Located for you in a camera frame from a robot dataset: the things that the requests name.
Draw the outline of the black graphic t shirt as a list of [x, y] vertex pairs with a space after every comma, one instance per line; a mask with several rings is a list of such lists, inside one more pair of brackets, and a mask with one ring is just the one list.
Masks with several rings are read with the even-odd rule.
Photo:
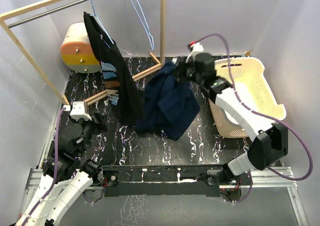
[[144, 118], [141, 91], [114, 39], [110, 39], [96, 19], [87, 12], [83, 22], [95, 58], [99, 61], [108, 100], [120, 123], [135, 125]]

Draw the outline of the navy blue t shirt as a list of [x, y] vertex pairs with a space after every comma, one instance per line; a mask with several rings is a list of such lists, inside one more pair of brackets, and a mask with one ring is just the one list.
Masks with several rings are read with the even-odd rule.
[[175, 64], [165, 63], [147, 83], [144, 92], [144, 119], [138, 120], [139, 132], [161, 129], [168, 138], [178, 140], [192, 124], [200, 106], [189, 82], [177, 82]]

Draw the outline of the light blue hanger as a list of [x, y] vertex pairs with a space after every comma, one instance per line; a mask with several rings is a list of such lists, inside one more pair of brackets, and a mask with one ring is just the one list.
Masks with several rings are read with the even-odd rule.
[[102, 28], [102, 30], [105, 32], [105, 34], [107, 35], [107, 37], [109, 38], [111, 44], [114, 44], [113, 39], [111, 38], [111, 36], [109, 35], [109, 33], [107, 32], [107, 30], [105, 29], [105, 27], [103, 26], [102, 22], [100, 21], [98, 14], [96, 12], [95, 6], [94, 6], [94, 2], [93, 0], [90, 0], [91, 2], [91, 7], [92, 7], [92, 11], [93, 11], [93, 16], [97, 19], [98, 24], [100, 25], [100, 27]]
[[150, 44], [150, 50], [153, 52], [155, 50], [154, 37], [151, 33], [151, 30], [150, 30], [148, 21], [146, 19], [146, 16], [144, 14], [143, 8], [142, 8], [139, 0], [130, 0], [130, 2], [134, 8], [135, 13], [137, 14], [137, 16], [142, 24], [142, 27], [143, 27], [145, 33], [146, 33], [148, 42]]

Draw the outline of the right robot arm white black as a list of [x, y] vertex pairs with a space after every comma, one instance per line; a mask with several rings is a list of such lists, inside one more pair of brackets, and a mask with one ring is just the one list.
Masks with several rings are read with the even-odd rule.
[[241, 174], [264, 170], [288, 154], [288, 129], [245, 108], [235, 95], [235, 85], [217, 75], [210, 54], [196, 53], [180, 60], [173, 75], [179, 82], [197, 83], [202, 93], [227, 111], [251, 140], [249, 150], [225, 163], [215, 174], [216, 179], [235, 184]]

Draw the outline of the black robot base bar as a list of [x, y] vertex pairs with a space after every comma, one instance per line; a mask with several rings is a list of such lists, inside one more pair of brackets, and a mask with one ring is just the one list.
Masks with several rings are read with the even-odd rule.
[[250, 177], [229, 177], [221, 165], [104, 166], [94, 180], [106, 197], [125, 195], [205, 195], [219, 197], [224, 189], [250, 186]]

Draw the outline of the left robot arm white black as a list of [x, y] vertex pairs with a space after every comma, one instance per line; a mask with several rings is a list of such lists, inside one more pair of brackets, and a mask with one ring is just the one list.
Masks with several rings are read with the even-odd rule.
[[71, 125], [63, 131], [60, 119], [56, 121], [54, 148], [42, 166], [38, 188], [16, 225], [59, 225], [61, 219], [81, 196], [103, 180], [103, 167], [81, 158], [91, 146], [93, 135], [107, 132], [106, 117], [95, 112], [88, 120], [68, 116]]

